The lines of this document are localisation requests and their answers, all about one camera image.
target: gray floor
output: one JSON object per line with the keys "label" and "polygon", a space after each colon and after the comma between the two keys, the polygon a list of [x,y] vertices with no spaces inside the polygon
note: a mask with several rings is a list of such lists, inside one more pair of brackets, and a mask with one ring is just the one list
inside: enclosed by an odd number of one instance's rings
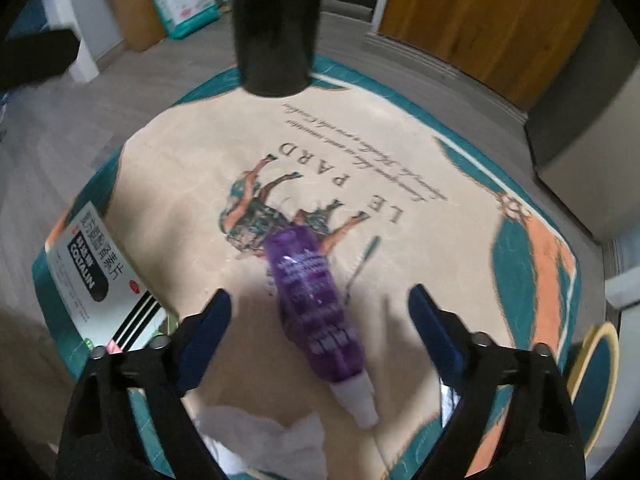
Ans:
{"label": "gray floor", "polygon": [[[478,113],[468,96],[363,50],[368,30],[367,23],[324,14],[318,51],[404,94],[511,175],[556,222],[578,256],[582,297],[574,338],[583,336],[590,324],[603,321],[602,252],[536,184],[524,131],[498,126]],[[7,319],[16,327],[14,349],[36,338],[42,343],[41,358],[59,367],[31,284],[31,263],[46,235],[116,147],[186,92],[233,63],[229,16],[224,16],[183,41],[165,40],[141,54],[125,52],[88,85],[74,85],[65,76],[14,96],[0,144],[0,305],[4,304]],[[4,346],[0,342],[0,368],[6,367]],[[31,379],[36,387],[38,376]],[[7,415],[14,424],[23,426],[25,415],[18,405],[13,411],[6,407],[6,391],[12,389],[6,381],[11,377],[0,373],[2,408],[11,412]],[[63,390],[69,388],[69,383],[63,385]],[[48,422],[54,429],[65,409],[61,397],[58,411],[62,411]],[[42,439],[49,439],[47,431],[42,434]]]}

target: white bottle cap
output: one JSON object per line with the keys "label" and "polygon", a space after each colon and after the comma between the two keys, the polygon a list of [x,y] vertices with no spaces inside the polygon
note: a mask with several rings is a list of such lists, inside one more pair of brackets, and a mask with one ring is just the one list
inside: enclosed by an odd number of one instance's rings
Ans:
{"label": "white bottle cap", "polygon": [[350,379],[331,384],[331,390],[338,403],[354,416],[359,428],[366,430],[378,423],[373,403],[375,390],[366,370]]}

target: black cup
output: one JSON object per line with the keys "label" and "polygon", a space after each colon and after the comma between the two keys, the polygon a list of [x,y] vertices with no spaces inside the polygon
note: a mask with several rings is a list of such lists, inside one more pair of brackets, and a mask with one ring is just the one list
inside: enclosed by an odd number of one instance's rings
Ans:
{"label": "black cup", "polygon": [[285,97],[311,83],[320,0],[232,0],[242,86]]}

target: rug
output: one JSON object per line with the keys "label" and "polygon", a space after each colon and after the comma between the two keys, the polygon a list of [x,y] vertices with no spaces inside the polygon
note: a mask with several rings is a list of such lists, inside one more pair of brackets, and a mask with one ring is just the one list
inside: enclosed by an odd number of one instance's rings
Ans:
{"label": "rug", "polygon": [[[504,346],[546,342],[566,359],[580,291],[553,222],[497,164],[427,111],[324,57],[300,94],[260,98],[220,73],[153,119],[83,189],[162,305],[199,312],[224,287],[233,317],[200,388],[288,426],[320,414],[332,480],[408,480],[441,432],[438,377],[409,319],[423,283],[472,332]],[[380,423],[361,430],[280,327],[266,234],[318,234],[366,350]],[[33,278],[47,325],[78,375],[88,350],[46,264]],[[470,471],[486,467],[508,404],[501,390]],[[143,403],[154,466],[169,472]]]}

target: horse illustration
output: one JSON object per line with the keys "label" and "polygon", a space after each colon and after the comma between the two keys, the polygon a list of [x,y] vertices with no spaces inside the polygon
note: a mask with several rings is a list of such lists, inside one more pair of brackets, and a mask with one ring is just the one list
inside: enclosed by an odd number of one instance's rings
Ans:
{"label": "horse illustration", "polygon": [[326,207],[319,207],[311,212],[298,209],[291,220],[287,219],[278,209],[267,205],[267,200],[276,186],[287,180],[302,178],[303,175],[294,171],[262,186],[258,182],[258,174],[274,160],[278,160],[278,157],[269,154],[251,171],[240,175],[231,186],[225,210],[220,215],[220,230],[226,235],[226,240],[242,254],[264,257],[264,239],[293,223],[310,227],[318,236],[321,253],[327,256],[353,227],[370,218],[369,214],[360,211],[332,230],[328,225],[329,220],[333,212],[344,205],[340,200],[334,199]]}

